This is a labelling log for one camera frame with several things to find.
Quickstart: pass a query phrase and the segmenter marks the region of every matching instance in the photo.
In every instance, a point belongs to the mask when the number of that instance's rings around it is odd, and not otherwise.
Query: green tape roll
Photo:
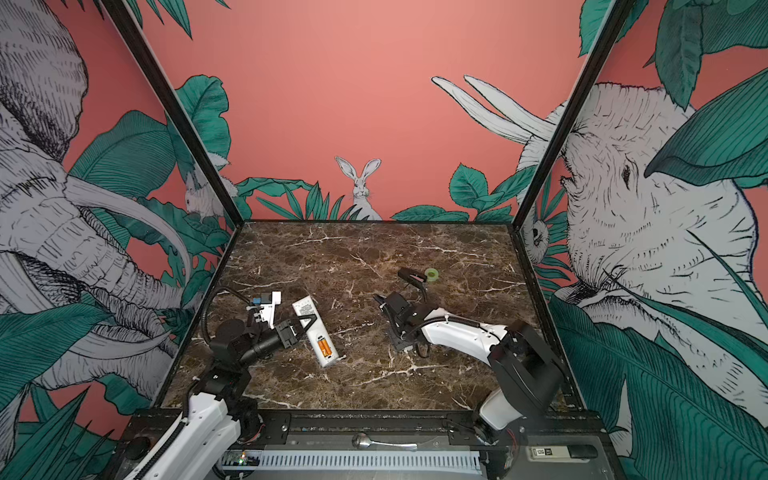
[[[434,268],[428,268],[427,270],[424,270],[424,274],[427,276],[428,282],[436,282],[438,277],[440,276],[440,272],[438,272]]]

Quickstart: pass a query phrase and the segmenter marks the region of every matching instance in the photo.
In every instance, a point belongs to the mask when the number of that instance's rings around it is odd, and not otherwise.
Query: spoon
[[[355,434],[355,436],[352,437],[352,446],[358,450],[365,450],[371,445],[384,445],[387,447],[396,447],[398,449],[408,450],[409,452],[415,452],[419,448],[419,446],[415,443],[376,442],[375,440],[372,440],[368,435],[362,432],[357,433]]]

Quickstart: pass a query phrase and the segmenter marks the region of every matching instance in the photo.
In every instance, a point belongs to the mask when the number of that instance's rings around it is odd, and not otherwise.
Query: rabbit illustration
[[[344,174],[355,181],[355,188],[352,190],[354,197],[354,208],[352,211],[360,210],[357,214],[357,220],[381,220],[381,215],[371,207],[371,203],[368,201],[368,196],[371,191],[366,187],[366,178],[368,178],[373,172],[381,166],[382,161],[378,158],[374,158],[366,164],[366,167],[362,169],[362,175],[357,176],[357,170],[352,164],[341,157],[336,157],[336,161],[339,163],[339,167]]]
[[[216,170],[221,170],[230,164],[226,158],[211,152],[208,152],[208,158]],[[219,174],[219,177],[224,184],[224,188],[227,189],[227,193],[231,197],[235,197],[237,195],[237,187],[235,187],[230,179],[223,177],[221,174]],[[184,183],[187,185],[187,193],[184,197],[187,201],[187,212],[189,214],[198,213],[201,217],[211,217],[214,215],[221,217],[224,215],[224,206],[221,204],[221,200],[214,193],[214,189],[209,187],[208,179],[197,164],[194,166],[194,173],[188,173]]]

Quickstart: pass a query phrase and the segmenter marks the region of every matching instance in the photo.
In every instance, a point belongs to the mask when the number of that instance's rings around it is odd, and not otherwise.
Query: elephant eye
[[[629,190],[629,165],[624,165],[624,169],[621,171],[621,178],[624,180],[627,190]]]

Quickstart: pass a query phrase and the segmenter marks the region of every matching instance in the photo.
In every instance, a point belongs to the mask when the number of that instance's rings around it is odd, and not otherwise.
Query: marble tabletop
[[[522,272],[503,225],[433,223],[248,223],[219,280],[248,297],[280,290],[276,318],[311,295],[342,356],[321,369],[306,341],[250,367],[245,394],[265,409],[473,409],[497,387],[484,363],[441,346],[429,357],[396,352],[374,293],[417,292],[397,277],[408,266],[439,271],[430,300],[486,323],[521,319],[538,330]],[[220,294],[209,330],[224,319],[245,320],[243,303]],[[163,406],[178,407],[193,376],[210,361],[194,333]]]

